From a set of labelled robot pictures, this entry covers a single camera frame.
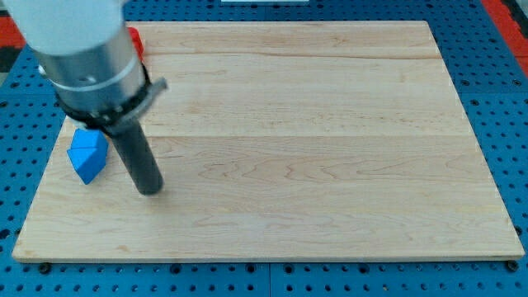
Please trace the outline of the black clamp ring with lever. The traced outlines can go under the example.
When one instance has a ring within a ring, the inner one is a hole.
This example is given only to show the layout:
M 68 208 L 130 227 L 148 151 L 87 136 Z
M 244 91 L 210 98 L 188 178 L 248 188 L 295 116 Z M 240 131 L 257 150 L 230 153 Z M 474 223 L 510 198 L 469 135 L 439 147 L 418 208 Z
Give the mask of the black clamp ring with lever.
M 139 120 L 153 105 L 155 99 L 168 89 L 167 80 L 159 78 L 152 82 L 146 66 L 142 63 L 145 83 L 139 90 L 124 103 L 103 109 L 102 111 L 81 111 L 79 108 L 69 106 L 63 98 L 55 92 L 56 101 L 65 115 L 73 124 L 82 130 L 119 130 L 123 126 L 131 125 Z

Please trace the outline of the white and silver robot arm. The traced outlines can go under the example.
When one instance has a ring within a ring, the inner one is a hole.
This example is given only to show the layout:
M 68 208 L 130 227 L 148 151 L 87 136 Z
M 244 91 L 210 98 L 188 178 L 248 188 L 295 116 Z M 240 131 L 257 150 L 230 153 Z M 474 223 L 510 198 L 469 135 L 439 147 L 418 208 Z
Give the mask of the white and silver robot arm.
M 121 0 L 4 0 L 65 114 L 110 137 L 139 193 L 163 176 L 139 119 L 167 89 L 149 76 L 125 24 Z

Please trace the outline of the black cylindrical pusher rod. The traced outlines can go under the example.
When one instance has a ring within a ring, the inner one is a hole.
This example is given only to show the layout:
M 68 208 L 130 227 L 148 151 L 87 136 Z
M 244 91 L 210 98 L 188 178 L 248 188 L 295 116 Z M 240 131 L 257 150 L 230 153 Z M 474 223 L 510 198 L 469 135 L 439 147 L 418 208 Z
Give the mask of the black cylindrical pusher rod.
M 107 135 L 125 165 L 137 191 L 144 196 L 159 193 L 163 176 L 138 121 L 106 128 Z

